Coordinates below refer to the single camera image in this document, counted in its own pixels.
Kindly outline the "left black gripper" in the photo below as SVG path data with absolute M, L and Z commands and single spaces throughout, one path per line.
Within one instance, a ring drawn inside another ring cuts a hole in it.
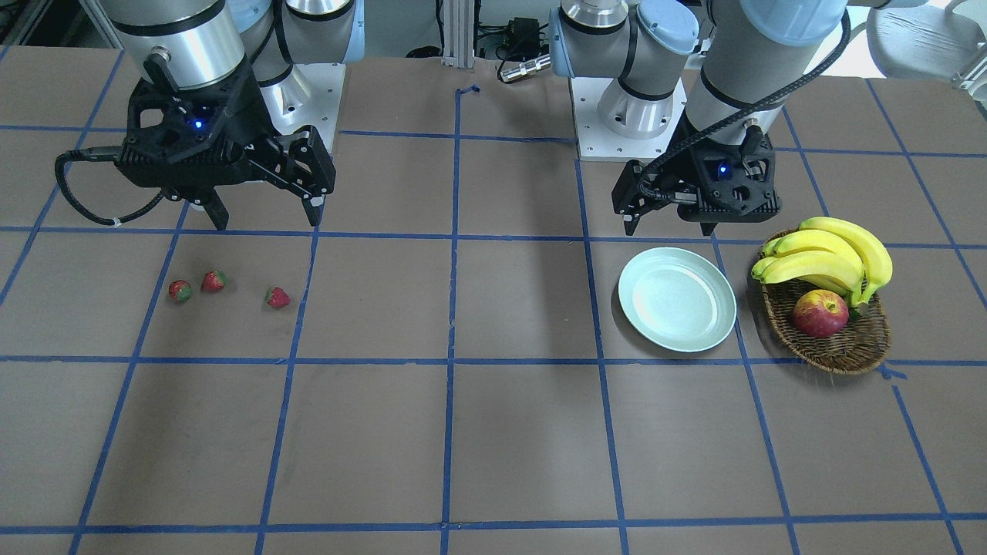
M 745 129 L 737 145 L 702 138 L 669 163 L 675 193 L 696 197 L 694 203 L 678 204 L 677 215 L 700 224 L 703 237 L 712 237 L 718 224 L 761 224 L 780 212 L 775 171 L 776 152 L 758 124 Z M 625 163 L 612 189 L 612 205 L 626 236 L 635 234 L 642 215 L 669 204 L 662 173 L 646 171 L 638 160 Z

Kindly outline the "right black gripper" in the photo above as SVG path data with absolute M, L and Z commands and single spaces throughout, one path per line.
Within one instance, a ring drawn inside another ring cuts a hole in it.
M 249 60 L 218 82 L 190 90 L 177 88 L 163 56 L 149 55 L 143 66 L 149 76 L 128 99 L 126 138 L 116 158 L 131 183 L 187 199 L 223 231 L 229 212 L 213 189 L 249 180 L 253 171 L 299 197 L 310 226 L 321 224 L 325 197 L 335 186 L 330 152 L 316 126 L 272 136 Z

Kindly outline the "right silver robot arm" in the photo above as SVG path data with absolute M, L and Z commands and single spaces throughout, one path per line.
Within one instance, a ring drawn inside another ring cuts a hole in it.
M 219 187 L 265 182 L 320 224 L 335 186 L 345 66 L 365 52 L 361 1 L 103 1 L 141 77 L 108 157 L 157 199 L 223 230 Z

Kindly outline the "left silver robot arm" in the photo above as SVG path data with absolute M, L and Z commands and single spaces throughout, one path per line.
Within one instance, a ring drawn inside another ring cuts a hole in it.
M 627 235 L 673 205 L 711 235 L 761 224 L 782 207 L 769 130 L 787 98 L 833 63 L 850 38 L 846 1 L 704 1 L 712 38 L 672 123 L 660 122 L 701 38 L 680 1 L 561 1 L 547 23 L 554 73 L 603 78 L 598 113 L 613 133 L 644 140 L 671 130 L 652 161 L 628 161 L 613 186 Z

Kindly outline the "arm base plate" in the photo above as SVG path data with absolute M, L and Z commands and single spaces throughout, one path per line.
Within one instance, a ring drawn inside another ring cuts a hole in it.
M 281 81 L 261 86 L 275 129 L 288 136 L 303 126 L 316 127 L 325 150 L 334 152 L 345 74 L 345 64 L 293 66 Z
M 572 116 L 583 161 L 648 162 L 670 147 L 686 106 L 680 79 L 664 99 L 641 99 L 609 78 L 570 80 Z

